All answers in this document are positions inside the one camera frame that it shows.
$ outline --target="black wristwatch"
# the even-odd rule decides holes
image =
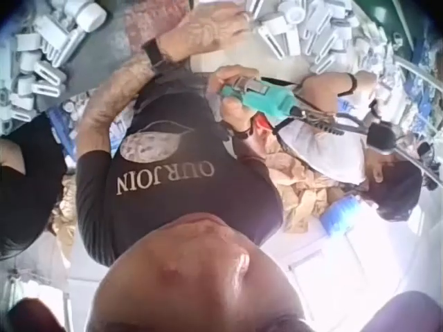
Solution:
[[[249,136],[251,136],[254,133],[254,126],[252,123],[252,119],[251,119],[251,126],[249,127],[248,130],[245,131],[236,131],[233,128],[233,126],[231,126],[229,123],[223,120],[221,121],[221,124],[223,125],[223,127],[226,128],[231,137],[236,137],[239,140],[246,140]]]
[[[141,48],[151,60],[151,66],[156,75],[160,75],[175,68],[175,65],[167,57],[161,54],[156,38],[147,41],[141,46]]]

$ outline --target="man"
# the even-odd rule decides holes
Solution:
[[[376,84],[377,77],[365,71],[356,75],[324,73],[308,77],[300,94],[325,112],[350,112],[369,127],[379,118],[377,108],[372,107],[369,111],[368,107]],[[344,99],[347,95],[352,95],[352,101],[358,100],[360,105]],[[355,125],[348,119],[339,121]],[[335,181],[358,185],[360,195],[375,203],[383,219],[405,221],[417,205],[422,188],[421,171],[396,154],[385,156],[368,149],[361,135],[345,133],[335,136],[297,120],[283,127],[279,135],[289,150],[316,171]]]
[[[240,7],[208,4],[156,43],[160,59],[179,62],[247,30]],[[258,248],[281,226],[282,203],[251,129],[253,111],[224,100],[235,160],[192,82],[165,82],[165,74],[140,92],[111,159],[111,121],[162,66],[152,64],[161,61],[155,45],[145,48],[96,91],[78,129],[79,229],[89,254],[112,266],[89,330],[309,331],[292,286]],[[221,68],[208,89],[217,93],[239,75],[258,72]]]

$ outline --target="table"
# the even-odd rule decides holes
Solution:
[[[266,0],[262,6],[259,17],[270,12],[275,12],[280,0]],[[367,19],[364,13],[356,7],[355,13],[360,19]],[[281,46],[284,40],[281,36],[276,36]],[[348,52],[349,64],[335,68],[335,71],[353,71],[354,50]],[[235,45],[227,50],[196,55],[191,57],[191,69],[196,73],[213,72],[220,66],[230,64],[241,64],[242,66],[253,67],[260,71],[261,76],[278,78],[294,83],[299,83],[304,77],[310,74],[310,64],[303,56],[287,57],[278,60],[268,46],[258,35],[252,35],[241,44]]]

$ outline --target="black t-shirt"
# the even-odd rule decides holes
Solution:
[[[0,260],[27,249],[43,232],[66,173],[62,148],[44,114],[5,138],[20,146],[26,175],[0,166]]]
[[[282,203],[263,163],[241,163],[215,134],[199,95],[164,95],[137,114],[113,159],[78,161],[79,229],[89,254],[111,265],[149,232],[208,212],[257,245],[282,225]]]

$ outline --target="teal power tool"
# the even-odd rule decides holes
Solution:
[[[262,112],[267,118],[293,118],[334,135],[344,134],[337,127],[334,116],[327,115],[283,86],[239,77],[233,85],[225,85],[220,94],[223,97],[236,97],[244,106]]]
[[[292,118],[334,135],[343,135],[345,132],[364,135],[367,137],[368,147],[381,154],[398,153],[443,187],[443,182],[427,166],[398,146],[397,134],[389,122],[373,122],[367,128],[354,116],[344,113],[329,115],[283,86],[248,77],[239,77],[232,86],[225,85],[220,94],[223,97],[235,97],[242,101],[244,106],[262,112],[267,118],[275,118],[281,121],[281,124]],[[337,123],[337,118],[348,119],[355,126]]]

